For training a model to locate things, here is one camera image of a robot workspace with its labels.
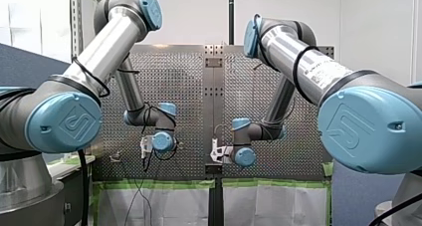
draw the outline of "wire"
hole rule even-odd
[[[105,94],[99,95],[100,98],[105,98],[105,97],[108,97],[109,96],[109,94],[110,94],[109,88],[106,86],[105,83],[103,83],[102,80],[100,80],[99,78],[97,78],[96,76],[94,76],[93,73],[91,73],[83,64],[81,64],[81,62],[79,62],[79,60],[78,60],[78,58],[76,56],[72,57],[72,61],[81,68],[82,72],[84,72],[85,74],[89,75],[99,85],[102,86],[102,88],[105,90]]]
[[[404,202],[402,202],[399,205],[396,205],[395,207],[391,208],[390,210],[386,211],[385,213],[379,215],[378,217],[376,217],[370,224],[369,226],[378,226],[382,223],[382,220],[384,220],[385,218],[387,218],[388,216],[418,202],[422,200],[422,193],[414,196],[413,198],[410,198]]]
[[[82,226],[88,226],[88,213],[90,209],[90,183],[88,177],[88,166],[87,161],[85,160],[85,153],[83,149],[78,150],[78,155],[81,161],[82,169],[82,185],[83,185],[83,194],[84,194],[84,203],[82,210]]]
[[[148,171],[149,165],[151,163],[151,158],[152,158],[152,153],[149,154],[148,163],[146,164],[146,167],[145,167],[145,158],[142,160],[142,170],[143,170],[143,172]]]
[[[121,73],[125,73],[125,74],[135,74],[135,75],[137,75],[137,74],[139,74],[139,73],[140,73],[140,71],[138,71],[138,70],[123,70],[123,69],[117,69],[117,71],[118,71],[118,72],[121,72]]]
[[[285,121],[286,119],[288,119],[292,115],[293,111],[295,110],[295,107],[296,107],[296,97],[293,97],[292,108],[289,111],[289,113],[285,116],[285,118],[283,119],[283,121]]]
[[[123,161],[121,162],[121,166],[122,166],[122,168],[123,168],[124,174],[126,175],[126,178],[129,178],[128,173],[127,173],[127,170],[126,170],[126,167],[124,166],[124,162],[123,162]],[[151,207],[151,203],[149,202],[149,199],[148,199],[148,198],[146,198],[146,197],[145,197],[145,195],[143,195],[143,193],[142,193],[142,191],[141,191],[141,188],[142,188],[143,182],[144,182],[144,180],[145,180],[145,178],[146,178],[146,171],[144,171],[144,173],[145,173],[145,174],[143,175],[143,177],[142,177],[142,179],[141,179],[141,181],[140,181],[140,185],[137,185],[136,179],[133,179],[134,185],[136,185],[137,190],[136,190],[136,192],[134,193],[133,198],[132,198],[132,199],[131,199],[131,201],[130,201],[129,208],[127,209],[127,212],[126,212],[126,217],[125,217],[125,219],[124,219],[124,226],[126,226],[126,224],[127,224],[127,220],[128,220],[128,218],[129,218],[130,210],[131,210],[131,208],[132,208],[132,206],[133,206],[133,203],[134,203],[134,200],[135,200],[135,198],[136,198],[136,195],[137,195],[137,194],[140,194],[140,196],[141,196],[141,197],[142,197],[142,198],[146,201],[146,203],[148,204],[148,208],[149,208],[149,225],[150,225],[150,226],[152,226],[152,207]]]
[[[154,151],[154,155],[157,159],[166,161],[166,160],[170,160],[172,157],[174,157],[174,155],[176,154],[176,151],[177,151],[177,145],[174,148],[174,150],[171,152],[171,155],[168,156],[167,158],[162,158],[161,156],[158,156],[158,152],[155,149],[153,151]]]
[[[228,128],[229,130],[231,130],[231,128],[230,128],[230,126],[228,126],[227,124],[217,124],[215,127],[214,127],[214,136],[216,136],[217,135],[217,129],[219,128],[219,127],[221,127],[221,126],[224,126],[224,127],[226,127],[226,128]]]

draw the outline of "metal frame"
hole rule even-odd
[[[330,55],[333,58],[333,47],[320,47],[322,51],[326,52],[328,55]],[[197,66],[201,73],[202,73],[202,80],[201,80],[201,86],[200,86],[200,93],[199,96],[195,95],[195,99],[193,100],[195,103],[198,101],[202,101],[202,133],[200,133],[200,137],[202,138],[202,140],[198,143],[200,144],[202,142],[202,151],[203,152],[203,165],[202,165],[202,169],[203,171],[197,171],[198,167],[195,166],[194,164],[198,163],[199,161],[191,161],[191,162],[186,162],[186,161],[174,161],[173,159],[170,160],[170,162],[167,163],[163,163],[162,166],[158,167],[158,172],[161,171],[161,173],[164,170],[167,170],[167,167],[174,167],[174,163],[177,163],[176,166],[180,168],[180,166],[183,167],[183,165],[181,165],[181,162],[188,164],[188,167],[192,167],[190,172],[202,172],[199,173],[199,175],[197,175],[197,177],[191,177],[188,176],[186,177],[185,175],[182,176],[178,176],[178,175],[166,175],[166,176],[158,176],[159,179],[167,179],[167,180],[190,180],[190,179],[214,179],[215,180],[215,187],[210,189],[210,194],[209,194],[209,220],[208,220],[208,225],[212,226],[212,225],[224,225],[224,201],[223,201],[223,185],[222,185],[222,178],[224,177],[233,177],[233,175],[228,175],[228,174],[223,174],[223,170],[227,169],[226,166],[222,166],[221,164],[218,163],[214,163],[211,160],[211,157],[209,156],[209,153],[212,150],[212,138],[213,138],[213,132],[214,132],[214,128],[216,125],[218,124],[222,124],[224,123],[224,120],[226,118],[226,109],[225,109],[225,103],[226,101],[226,92],[227,92],[227,84],[231,84],[231,83],[227,83],[227,79],[226,79],[226,71],[230,71],[230,69],[227,68],[231,68],[231,66],[226,66],[226,65],[231,65],[231,55],[236,53],[239,56],[242,53],[242,48],[240,46],[220,46],[220,45],[207,45],[207,46],[143,46],[143,45],[135,45],[132,50],[132,55],[131,57],[134,58],[136,55],[138,55],[138,58],[142,58],[144,60],[149,59],[152,65],[154,65],[155,67],[161,68],[160,67],[160,62],[154,62],[154,58],[158,58],[157,61],[162,61],[162,58],[166,58],[166,57],[170,57],[171,56],[188,56],[189,54],[195,54],[195,58],[197,58],[199,56],[199,58],[201,59],[200,61],[197,60],[195,61],[195,63],[197,63],[198,65],[201,66]],[[133,67],[136,70],[141,70],[142,68],[147,68],[148,71],[153,70],[153,79],[151,79],[150,81],[154,81],[155,79],[157,79],[158,81],[160,80],[160,78],[168,78],[168,77],[163,77],[159,74],[157,74],[159,70],[154,69],[155,67],[151,68],[148,66],[149,62],[145,61],[140,61],[139,59],[137,60],[132,60],[133,62]],[[172,60],[170,59],[170,61],[168,62],[164,62],[168,65],[171,65],[172,63],[178,63],[178,60]],[[137,80],[138,82],[144,86],[144,88],[148,88],[148,87],[153,87],[153,86],[146,86],[145,83],[143,82],[144,77],[140,77],[138,76]],[[113,89],[114,86],[113,82],[110,83],[110,87]],[[192,91],[196,91],[197,86],[192,86]],[[148,90],[144,90],[141,89],[142,93],[145,94],[145,100],[146,101],[166,101],[165,98],[165,93],[166,93],[166,89],[163,89],[164,92],[157,92],[156,90],[153,90],[153,94],[152,96],[148,96]],[[108,99],[109,102],[107,103],[107,99],[105,99],[105,114],[108,114],[107,111],[112,111],[113,114],[111,117],[113,118],[114,121],[118,121],[119,119],[122,118],[122,113],[123,113],[123,105],[118,105],[116,103],[116,101],[121,101],[121,98],[118,99],[113,99],[113,96],[111,96],[111,99]],[[119,122],[119,124],[121,124],[121,127],[119,126],[118,128],[111,128],[109,129],[107,132],[105,132],[105,134],[110,133],[110,130],[116,130],[116,131],[124,131],[124,134],[126,136],[124,137],[139,137],[140,136],[140,129],[139,128],[126,128],[126,126],[123,126],[123,122],[122,120]],[[216,137],[219,138],[219,144],[225,144],[227,142],[225,142],[224,140],[222,140],[224,137],[224,134],[227,134],[228,130],[225,128],[220,128],[217,132],[216,132]],[[120,141],[119,138],[113,139],[114,142],[123,142]],[[113,176],[113,177],[106,177],[106,178],[97,178],[97,180],[110,180],[110,179],[120,179],[122,176],[125,177],[124,174],[122,174],[122,168],[126,167],[128,169],[128,171],[130,171],[129,173],[129,177],[144,177],[142,172],[141,172],[141,160],[140,160],[140,154],[136,154],[138,151],[140,151],[140,149],[136,148],[137,145],[133,145],[133,143],[131,145],[112,145],[112,144],[108,144],[108,148],[105,148],[104,150],[100,151],[100,155],[99,153],[97,153],[97,156],[99,156],[99,160],[96,162],[97,167],[95,167],[95,172],[94,172],[94,177],[99,176],[101,174],[98,174],[98,170],[105,170],[105,171],[110,171],[112,172],[112,174],[109,174],[108,176]],[[115,153],[118,150],[123,150],[123,152],[125,152],[126,150],[131,150],[131,152],[129,154],[122,154],[122,158],[121,160],[124,161],[126,157],[130,157],[130,161],[128,163],[126,163],[125,165],[121,164],[121,163],[111,163],[109,162],[109,158],[108,156],[111,153]],[[324,162],[328,162],[331,161],[331,157],[329,156],[329,154],[327,152],[323,152],[323,161]],[[146,175],[146,178],[157,178],[157,175],[154,173],[157,170],[157,166],[153,164],[151,164],[151,169],[149,172],[152,173],[148,173]],[[259,177],[259,175],[235,175],[236,177]],[[308,177],[308,178],[297,178],[293,175],[293,177],[289,177],[288,175],[284,175],[282,178],[292,178],[292,179],[306,179],[306,180],[322,180],[323,175],[319,176],[319,177]],[[276,175],[273,176],[273,178],[281,178],[280,175]]]
[[[81,0],[71,0],[71,29],[72,56],[77,56],[84,48]]]

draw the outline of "metal stand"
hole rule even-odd
[[[65,224],[65,193],[41,154],[0,162],[0,222],[4,226]]]

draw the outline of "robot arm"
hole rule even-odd
[[[419,169],[422,92],[336,63],[310,48],[305,37],[313,35],[302,23],[255,18],[247,27],[245,55],[281,72],[319,107],[321,141],[343,165],[380,174]]]
[[[100,97],[117,69],[121,70],[116,78],[127,105],[126,115],[143,118],[145,108],[130,73],[128,53],[149,31],[159,29],[161,22],[156,0],[101,1],[95,14],[97,35],[68,69],[62,75],[51,76],[34,93],[16,98],[0,111],[0,154],[26,150],[73,152],[87,147],[100,131],[103,121]],[[125,122],[155,125],[158,133],[162,128],[162,134],[172,135],[175,105],[161,104],[154,108],[147,122],[134,121],[132,117],[135,118],[126,117]],[[165,138],[158,144],[172,144],[172,141]]]
[[[262,31],[266,32],[271,30],[275,26],[281,27],[287,34],[300,37],[303,41],[309,45],[315,45],[316,39],[311,29],[302,23],[295,23],[292,21],[277,21],[277,20],[266,20],[262,22],[261,19],[256,19],[259,23],[263,24]],[[306,30],[304,35],[298,36],[297,31]],[[255,45],[248,45],[247,40],[253,38],[256,32],[252,32],[252,35],[248,32],[245,39],[245,48],[253,48],[252,51],[259,50],[259,43]],[[272,67],[275,71],[279,72],[278,66],[273,66],[266,55],[262,55],[262,62]],[[286,114],[291,104],[293,95],[295,92],[295,85],[286,77],[281,76],[278,87],[273,95],[270,106],[261,122],[251,122],[248,118],[235,118],[232,121],[233,130],[233,150],[230,151],[231,160],[236,164],[248,167],[251,166],[256,156],[251,146],[253,140],[273,140],[282,139],[286,135],[286,128],[284,121]]]

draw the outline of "robotic arm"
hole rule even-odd
[[[87,147],[100,131],[100,98],[114,73],[127,107],[124,121],[156,126],[154,146],[171,150],[176,106],[162,103],[147,111],[128,58],[134,43],[161,23],[156,0],[101,1],[95,14],[97,36],[90,45],[62,75],[51,76],[0,112],[0,153],[63,153]]]
[[[96,37],[62,75],[36,90],[0,88],[0,221],[5,225],[63,225],[63,184],[52,182],[40,152],[90,145],[103,122],[100,98],[109,94],[106,84],[113,75],[127,109],[124,122],[155,126],[152,146],[159,152],[175,149],[176,106],[145,106],[128,57],[161,23],[157,0],[103,0],[95,14]]]
[[[421,168],[422,92],[418,87],[403,87],[373,71],[352,71],[310,47],[314,43],[304,37],[313,35],[303,23],[256,17],[248,24],[244,52],[281,72],[319,107],[320,138],[341,164],[379,174]],[[289,89],[284,85],[278,93]],[[283,99],[284,106],[289,101]]]

